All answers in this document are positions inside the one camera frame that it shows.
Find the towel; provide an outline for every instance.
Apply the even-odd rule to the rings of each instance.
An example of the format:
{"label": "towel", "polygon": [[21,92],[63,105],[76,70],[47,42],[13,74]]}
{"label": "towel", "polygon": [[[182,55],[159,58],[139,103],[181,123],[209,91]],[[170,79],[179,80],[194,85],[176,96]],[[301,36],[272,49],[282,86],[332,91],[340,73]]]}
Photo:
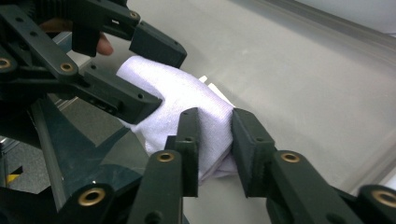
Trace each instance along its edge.
{"label": "towel", "polygon": [[168,135],[177,134],[181,112],[198,107],[199,182],[202,184],[210,176],[236,174],[230,154],[232,105],[194,76],[140,56],[126,61],[117,75],[163,100],[159,108],[140,123],[133,125],[122,121],[134,133],[144,136],[149,155],[164,149]]}

